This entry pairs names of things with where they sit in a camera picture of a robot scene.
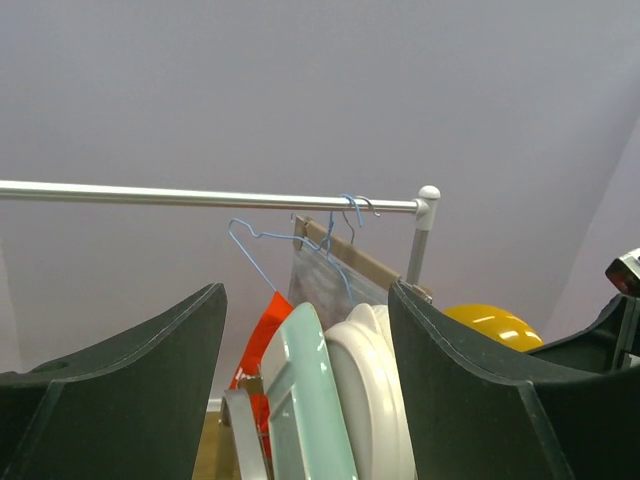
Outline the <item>mint rectangular plate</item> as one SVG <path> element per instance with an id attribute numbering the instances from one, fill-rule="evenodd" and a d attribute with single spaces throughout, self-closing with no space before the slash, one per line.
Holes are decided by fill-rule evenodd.
<path id="1" fill-rule="evenodd" d="M 261 361 L 276 479 L 356 479 L 324 332 L 315 308 L 298 305 Z"/>

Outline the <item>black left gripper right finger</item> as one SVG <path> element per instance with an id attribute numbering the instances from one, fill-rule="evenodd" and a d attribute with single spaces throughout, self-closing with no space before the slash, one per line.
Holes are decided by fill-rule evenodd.
<path id="1" fill-rule="evenodd" d="M 554 364 L 389 291 L 396 363 L 422 479 L 635 479 L 639 363 Z"/>

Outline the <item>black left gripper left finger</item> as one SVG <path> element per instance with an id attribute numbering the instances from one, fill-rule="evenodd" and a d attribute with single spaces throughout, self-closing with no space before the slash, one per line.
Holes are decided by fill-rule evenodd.
<path id="1" fill-rule="evenodd" d="M 209 284 L 76 353 L 1 375 L 4 479 L 189 479 L 227 312 Z"/>

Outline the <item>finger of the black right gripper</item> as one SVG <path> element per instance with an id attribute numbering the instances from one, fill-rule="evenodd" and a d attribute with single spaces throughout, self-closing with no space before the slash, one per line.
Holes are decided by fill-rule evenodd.
<path id="1" fill-rule="evenodd" d="M 584 330 L 529 351 L 554 364 L 609 373 L 639 363 L 639 299 L 618 294 Z"/>

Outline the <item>cream plate blue swirl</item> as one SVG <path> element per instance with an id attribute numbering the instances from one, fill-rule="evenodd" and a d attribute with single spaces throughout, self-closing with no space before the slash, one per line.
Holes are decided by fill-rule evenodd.
<path id="1" fill-rule="evenodd" d="M 357 305 L 325 340 L 358 477 L 414 479 L 388 307 Z"/>

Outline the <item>yellow patterned small plate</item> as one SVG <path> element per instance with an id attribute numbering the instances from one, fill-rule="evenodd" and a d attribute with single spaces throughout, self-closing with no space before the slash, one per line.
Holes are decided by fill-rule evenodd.
<path id="1" fill-rule="evenodd" d="M 528 352 L 544 345 L 541 336 L 528 323 L 496 306 L 463 304 L 445 309 L 444 314 L 519 352 Z"/>

